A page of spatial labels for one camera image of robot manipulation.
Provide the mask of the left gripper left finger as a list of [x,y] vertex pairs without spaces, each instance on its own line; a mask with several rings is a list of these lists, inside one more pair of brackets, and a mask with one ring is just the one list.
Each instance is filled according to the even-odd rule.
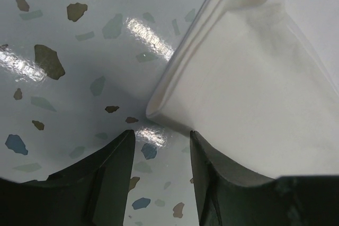
[[1,225],[123,225],[135,155],[133,130],[47,180],[1,179]]

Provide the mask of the white t shirt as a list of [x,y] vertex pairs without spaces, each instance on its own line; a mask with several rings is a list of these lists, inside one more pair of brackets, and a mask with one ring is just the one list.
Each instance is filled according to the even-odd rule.
[[338,173],[338,91],[284,0],[207,0],[146,115],[267,177]]

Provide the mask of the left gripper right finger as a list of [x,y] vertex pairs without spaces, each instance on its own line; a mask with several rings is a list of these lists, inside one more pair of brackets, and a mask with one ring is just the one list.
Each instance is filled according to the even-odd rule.
[[338,176],[258,174],[190,132],[199,225],[338,225]]

